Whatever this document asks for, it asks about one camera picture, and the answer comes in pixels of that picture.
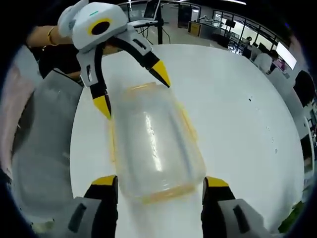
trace person's arm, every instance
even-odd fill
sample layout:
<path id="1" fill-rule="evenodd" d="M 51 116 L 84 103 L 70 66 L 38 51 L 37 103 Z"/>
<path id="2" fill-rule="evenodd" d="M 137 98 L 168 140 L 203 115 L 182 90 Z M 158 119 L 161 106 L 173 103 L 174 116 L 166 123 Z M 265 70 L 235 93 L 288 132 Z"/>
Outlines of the person's arm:
<path id="1" fill-rule="evenodd" d="M 56 45 L 73 44 L 72 40 L 68 37 L 61 37 L 58 33 L 57 26 L 37 26 L 31 32 L 26 40 L 29 47 L 42 47 L 51 45 L 48 39 L 48 33 L 51 31 L 51 41 Z"/>

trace gold bracelet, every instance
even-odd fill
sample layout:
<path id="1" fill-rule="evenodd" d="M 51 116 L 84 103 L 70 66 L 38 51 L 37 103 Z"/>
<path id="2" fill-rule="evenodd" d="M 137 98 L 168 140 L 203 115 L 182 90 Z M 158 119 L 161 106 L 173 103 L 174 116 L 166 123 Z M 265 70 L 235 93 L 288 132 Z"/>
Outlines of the gold bracelet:
<path id="1" fill-rule="evenodd" d="M 52 30 L 55 28 L 55 26 L 53 26 L 49 32 L 48 32 L 48 42 L 50 43 L 51 46 L 57 46 L 58 44 L 54 44 L 53 41 L 52 41 L 52 36 L 51 36 L 51 33 L 52 33 Z"/>

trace computer monitor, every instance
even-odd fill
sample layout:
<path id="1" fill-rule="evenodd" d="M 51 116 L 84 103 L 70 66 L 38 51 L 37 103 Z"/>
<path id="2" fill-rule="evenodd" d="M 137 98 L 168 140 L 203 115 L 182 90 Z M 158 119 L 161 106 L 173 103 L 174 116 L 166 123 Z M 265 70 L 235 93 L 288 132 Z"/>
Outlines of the computer monitor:
<path id="1" fill-rule="evenodd" d="M 155 20 L 159 6 L 160 0 L 148 0 L 143 17 Z"/>
<path id="2" fill-rule="evenodd" d="M 263 53 L 266 53 L 266 54 L 269 53 L 269 50 L 267 49 L 267 47 L 265 47 L 265 45 L 263 45 L 262 43 L 259 43 L 258 48 L 259 48 L 259 50 L 262 51 Z"/>
<path id="3" fill-rule="evenodd" d="M 276 51 L 279 56 L 282 57 L 283 60 L 289 65 L 291 69 L 294 69 L 297 60 L 294 58 L 294 56 L 288 51 L 288 49 L 283 46 L 280 42 L 278 42 Z"/>
<path id="4" fill-rule="evenodd" d="M 230 26 L 230 27 L 235 27 L 236 23 L 234 21 L 231 21 L 231 20 L 226 20 L 226 26 Z"/>

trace desk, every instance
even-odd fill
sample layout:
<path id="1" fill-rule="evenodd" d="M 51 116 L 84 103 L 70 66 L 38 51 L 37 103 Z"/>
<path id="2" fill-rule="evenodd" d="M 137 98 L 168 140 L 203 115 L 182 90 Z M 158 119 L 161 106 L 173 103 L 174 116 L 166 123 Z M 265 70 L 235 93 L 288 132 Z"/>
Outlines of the desk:
<path id="1" fill-rule="evenodd" d="M 207 174 L 227 181 L 236 198 L 262 214 L 266 228 L 276 229 L 301 200 L 304 162 L 293 119 L 274 86 L 245 57 L 221 49 L 194 45 L 153 49 L 164 61 L 171 90 L 197 131 Z M 102 64 L 110 100 L 118 82 L 132 87 L 156 81 L 126 52 L 106 56 Z M 106 124 L 84 89 L 70 146 L 74 197 L 83 196 L 96 178 L 115 173 Z M 145 212 L 131 207 L 119 193 L 116 237 L 140 237 L 140 226 L 153 229 L 152 237 L 202 237 L 201 196 L 199 186 L 195 194 L 149 206 Z"/>

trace plastic food container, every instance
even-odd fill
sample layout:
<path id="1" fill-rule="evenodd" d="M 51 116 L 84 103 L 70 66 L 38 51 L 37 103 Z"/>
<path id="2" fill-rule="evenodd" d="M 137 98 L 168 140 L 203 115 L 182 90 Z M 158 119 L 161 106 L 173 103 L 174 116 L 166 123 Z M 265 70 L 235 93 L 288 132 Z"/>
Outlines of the plastic food container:
<path id="1" fill-rule="evenodd" d="M 206 175 L 190 123 L 172 91 L 155 83 L 111 98 L 113 156 L 123 195 L 159 202 L 195 189 Z"/>

